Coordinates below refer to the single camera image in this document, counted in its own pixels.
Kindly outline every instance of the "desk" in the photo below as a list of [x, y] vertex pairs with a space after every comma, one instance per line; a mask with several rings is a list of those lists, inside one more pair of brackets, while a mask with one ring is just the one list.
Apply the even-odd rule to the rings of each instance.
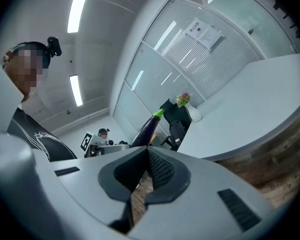
[[217, 161], [265, 143], [300, 114], [300, 54], [249, 63], [198, 110], [180, 153]]

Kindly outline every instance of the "black mesh panel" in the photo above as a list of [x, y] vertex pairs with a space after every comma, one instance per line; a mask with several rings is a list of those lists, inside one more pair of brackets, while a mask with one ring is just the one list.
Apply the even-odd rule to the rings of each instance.
[[175, 168], [171, 163], [163, 160], [155, 153], [148, 150], [149, 155], [149, 170], [152, 178], [153, 189], [167, 184], [175, 174]]

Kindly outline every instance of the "black bag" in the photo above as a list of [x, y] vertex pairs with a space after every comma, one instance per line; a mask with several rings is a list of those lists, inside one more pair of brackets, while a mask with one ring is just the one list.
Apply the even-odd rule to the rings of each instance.
[[173, 146], [179, 147], [186, 136], [187, 130], [182, 123], [177, 120], [170, 124], [170, 140]]

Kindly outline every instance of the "paper sign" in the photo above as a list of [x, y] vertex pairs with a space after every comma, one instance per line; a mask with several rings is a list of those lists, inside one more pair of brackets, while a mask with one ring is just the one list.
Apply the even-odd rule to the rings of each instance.
[[211, 50], [212, 46], [222, 37], [222, 35], [214, 28], [208, 26], [208, 28], [201, 33], [197, 41], [205, 46], [208, 50]]
[[194, 21], [185, 29], [185, 33], [197, 40], [199, 36], [209, 27], [208, 24], [195, 18]]

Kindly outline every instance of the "white reception desk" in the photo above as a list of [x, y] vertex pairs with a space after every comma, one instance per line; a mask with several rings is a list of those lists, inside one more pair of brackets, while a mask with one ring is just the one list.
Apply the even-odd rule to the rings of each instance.
[[217, 161], [265, 143], [300, 114], [300, 54], [248, 64], [198, 110], [180, 153]]

